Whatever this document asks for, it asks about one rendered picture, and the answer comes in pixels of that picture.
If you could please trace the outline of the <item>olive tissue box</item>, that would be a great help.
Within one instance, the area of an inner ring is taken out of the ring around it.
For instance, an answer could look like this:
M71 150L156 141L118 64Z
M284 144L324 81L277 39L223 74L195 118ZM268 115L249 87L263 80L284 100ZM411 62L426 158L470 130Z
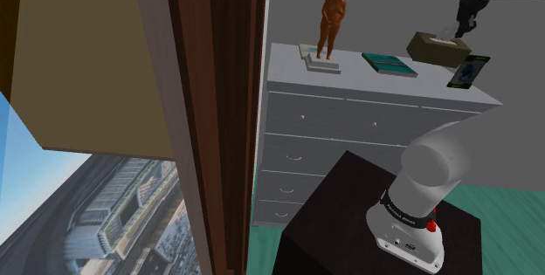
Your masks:
M417 62L457 67L472 49L461 39L439 40L435 34L417 31L406 47L409 56Z

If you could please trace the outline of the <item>black phone with blue picture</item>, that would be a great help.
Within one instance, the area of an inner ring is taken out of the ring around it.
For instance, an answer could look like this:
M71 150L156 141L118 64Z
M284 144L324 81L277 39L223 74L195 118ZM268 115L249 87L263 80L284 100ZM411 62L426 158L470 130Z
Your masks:
M447 87L469 89L473 85L473 81L479 75L482 68L489 62L491 58L481 55L468 55L466 59L459 65L452 79L447 83Z

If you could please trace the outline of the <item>teal book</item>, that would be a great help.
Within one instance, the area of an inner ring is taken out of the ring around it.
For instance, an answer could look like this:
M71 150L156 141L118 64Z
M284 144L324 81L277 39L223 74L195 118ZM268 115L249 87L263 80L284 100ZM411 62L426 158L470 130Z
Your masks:
M417 77L414 70L395 56L363 52L362 57L377 73L410 78Z

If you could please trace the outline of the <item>orange figure on grey base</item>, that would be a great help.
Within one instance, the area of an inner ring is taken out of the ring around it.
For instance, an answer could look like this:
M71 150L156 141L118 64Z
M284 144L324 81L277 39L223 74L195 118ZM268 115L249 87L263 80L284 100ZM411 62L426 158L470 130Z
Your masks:
M341 21L346 16L346 0L325 0L321 8L320 39L316 53L308 53L305 58L307 70L340 74L337 62L332 60L335 40L341 28Z

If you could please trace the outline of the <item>grey chest of drawers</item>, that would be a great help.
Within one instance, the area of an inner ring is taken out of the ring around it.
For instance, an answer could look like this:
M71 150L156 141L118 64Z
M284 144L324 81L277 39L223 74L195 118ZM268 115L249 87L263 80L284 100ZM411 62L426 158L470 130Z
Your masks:
M332 59L339 73L311 72L299 46L271 46L255 226L286 226L345 151L397 174L418 136L500 105L475 86L448 87L442 66L402 58L411 78L378 73L359 52Z

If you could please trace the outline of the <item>dark robot stand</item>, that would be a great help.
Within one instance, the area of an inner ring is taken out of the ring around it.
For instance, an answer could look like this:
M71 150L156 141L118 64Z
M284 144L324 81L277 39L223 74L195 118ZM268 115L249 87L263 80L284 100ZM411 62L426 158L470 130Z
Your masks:
M430 275L380 249L366 223L394 178L345 152L283 230L272 275ZM446 201L437 220L445 247L437 275L484 275L480 220Z

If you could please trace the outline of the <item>brown wooden door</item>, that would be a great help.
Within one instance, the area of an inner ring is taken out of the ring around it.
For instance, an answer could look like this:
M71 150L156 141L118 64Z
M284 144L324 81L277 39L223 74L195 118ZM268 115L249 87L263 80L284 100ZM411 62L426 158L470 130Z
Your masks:
M203 275L247 275L267 0L137 0Z

